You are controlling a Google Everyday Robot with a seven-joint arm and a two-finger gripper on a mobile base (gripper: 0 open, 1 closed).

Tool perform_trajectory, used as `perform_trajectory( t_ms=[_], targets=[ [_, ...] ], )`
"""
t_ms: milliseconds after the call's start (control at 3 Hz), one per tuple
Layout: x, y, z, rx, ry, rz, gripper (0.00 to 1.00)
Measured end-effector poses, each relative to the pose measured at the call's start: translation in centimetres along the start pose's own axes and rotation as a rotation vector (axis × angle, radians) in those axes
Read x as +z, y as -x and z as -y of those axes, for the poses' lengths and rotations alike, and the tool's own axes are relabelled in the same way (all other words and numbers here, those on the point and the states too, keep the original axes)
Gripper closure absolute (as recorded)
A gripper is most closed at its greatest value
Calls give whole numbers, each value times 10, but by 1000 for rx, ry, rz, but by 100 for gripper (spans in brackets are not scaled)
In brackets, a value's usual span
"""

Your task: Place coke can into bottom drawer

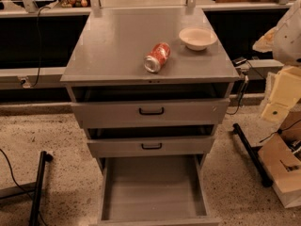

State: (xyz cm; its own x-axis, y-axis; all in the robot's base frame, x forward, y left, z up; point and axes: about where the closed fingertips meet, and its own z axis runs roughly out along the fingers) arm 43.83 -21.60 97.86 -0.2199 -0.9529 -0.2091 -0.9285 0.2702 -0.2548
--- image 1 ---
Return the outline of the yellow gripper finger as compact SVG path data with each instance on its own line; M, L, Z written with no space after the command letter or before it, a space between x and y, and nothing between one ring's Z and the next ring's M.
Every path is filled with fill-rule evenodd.
M280 104L267 104L262 113L261 117L270 122L281 122L289 113L289 108Z
M272 104L294 107L301 99L301 69L285 67L275 76L275 83L270 95Z

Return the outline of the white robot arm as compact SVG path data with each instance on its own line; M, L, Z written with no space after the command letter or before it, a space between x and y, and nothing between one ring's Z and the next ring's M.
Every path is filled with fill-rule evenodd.
M275 81L261 117L267 121L284 120L301 99L301 0L296 0L277 25L257 40L253 49L271 52L284 67Z

